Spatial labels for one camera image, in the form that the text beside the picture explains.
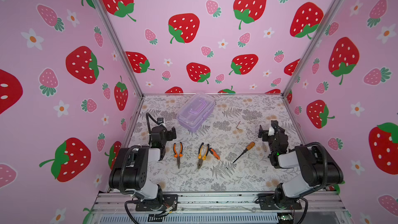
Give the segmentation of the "orange handle screwdriver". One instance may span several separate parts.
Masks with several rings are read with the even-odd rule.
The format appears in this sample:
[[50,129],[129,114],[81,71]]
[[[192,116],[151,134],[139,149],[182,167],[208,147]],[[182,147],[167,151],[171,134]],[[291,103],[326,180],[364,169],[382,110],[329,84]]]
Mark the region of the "orange handle screwdriver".
[[251,142],[249,143],[246,148],[243,150],[243,152],[233,161],[233,163],[235,163],[242,155],[244,155],[246,152],[248,152],[249,150],[251,150],[254,146],[255,146],[255,142]]

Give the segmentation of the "orange needle-nose pliers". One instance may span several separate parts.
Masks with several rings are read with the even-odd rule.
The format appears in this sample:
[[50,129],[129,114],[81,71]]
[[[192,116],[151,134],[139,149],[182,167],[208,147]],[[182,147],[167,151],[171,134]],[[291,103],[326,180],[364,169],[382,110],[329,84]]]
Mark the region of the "orange needle-nose pliers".
[[176,158],[176,161],[177,161],[177,168],[180,169],[180,161],[181,161],[181,158],[183,157],[183,144],[182,144],[182,142],[179,143],[179,147],[177,147],[177,144],[174,143],[173,151],[174,151],[174,157]]

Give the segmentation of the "purple plastic tool box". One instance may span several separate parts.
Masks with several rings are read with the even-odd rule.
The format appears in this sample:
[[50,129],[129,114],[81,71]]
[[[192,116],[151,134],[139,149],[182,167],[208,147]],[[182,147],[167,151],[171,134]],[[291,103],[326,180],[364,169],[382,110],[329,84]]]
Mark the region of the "purple plastic tool box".
[[195,133],[211,115],[215,104],[211,96],[197,93],[178,111],[177,121],[188,131]]

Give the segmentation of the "yellow combination pliers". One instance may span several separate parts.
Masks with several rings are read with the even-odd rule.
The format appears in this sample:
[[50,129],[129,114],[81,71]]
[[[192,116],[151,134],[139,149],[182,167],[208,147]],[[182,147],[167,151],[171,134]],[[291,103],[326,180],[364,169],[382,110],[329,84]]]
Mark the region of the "yellow combination pliers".
[[198,166],[197,166],[198,170],[202,167],[203,161],[206,160],[208,152],[209,152],[209,144],[205,145],[204,143],[202,143],[198,151]]

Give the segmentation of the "small orange black tool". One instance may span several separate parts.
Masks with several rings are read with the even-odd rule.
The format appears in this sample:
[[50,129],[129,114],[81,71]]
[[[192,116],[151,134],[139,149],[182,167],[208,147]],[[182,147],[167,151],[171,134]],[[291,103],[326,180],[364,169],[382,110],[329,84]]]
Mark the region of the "small orange black tool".
[[213,148],[210,148],[209,151],[217,160],[220,160],[220,156],[216,153],[216,151]]

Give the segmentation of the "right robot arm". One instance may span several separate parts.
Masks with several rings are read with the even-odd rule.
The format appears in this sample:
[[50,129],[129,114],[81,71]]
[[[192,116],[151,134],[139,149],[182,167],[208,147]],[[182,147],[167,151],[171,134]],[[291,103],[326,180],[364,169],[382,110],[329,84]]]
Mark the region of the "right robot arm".
[[259,138],[267,142],[268,158],[276,169],[299,168],[300,173],[288,182],[279,184],[268,197],[275,204],[297,200],[327,186],[340,184],[344,175],[340,167],[319,142],[288,149],[288,136],[277,120],[272,120],[268,130],[259,127]]

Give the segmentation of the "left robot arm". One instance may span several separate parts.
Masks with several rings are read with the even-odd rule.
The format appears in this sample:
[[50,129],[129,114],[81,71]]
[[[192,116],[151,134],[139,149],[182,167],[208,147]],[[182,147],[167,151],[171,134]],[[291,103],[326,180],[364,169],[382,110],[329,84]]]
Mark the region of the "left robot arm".
[[175,128],[170,131],[163,125],[152,128],[149,145],[134,145],[122,148],[109,176],[111,189],[124,195],[135,195],[140,200],[163,200],[159,185],[147,179],[148,163],[163,160],[168,141],[177,138]]

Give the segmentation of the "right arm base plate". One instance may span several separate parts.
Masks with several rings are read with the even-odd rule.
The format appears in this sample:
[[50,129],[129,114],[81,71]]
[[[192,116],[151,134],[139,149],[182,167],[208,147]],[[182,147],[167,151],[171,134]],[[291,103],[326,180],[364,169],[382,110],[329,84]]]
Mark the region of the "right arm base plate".
[[277,198],[274,194],[258,194],[255,204],[259,204],[261,210],[301,210],[302,205],[298,198]]

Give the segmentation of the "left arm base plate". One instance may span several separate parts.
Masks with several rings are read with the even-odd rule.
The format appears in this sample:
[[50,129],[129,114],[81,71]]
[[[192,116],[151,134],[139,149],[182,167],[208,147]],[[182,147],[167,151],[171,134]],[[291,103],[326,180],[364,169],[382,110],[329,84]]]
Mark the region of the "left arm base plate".
[[176,194],[165,194],[161,197],[157,197],[153,200],[142,200],[136,204],[136,212],[153,212],[153,211],[165,211],[171,207],[171,211],[177,209],[178,195]]

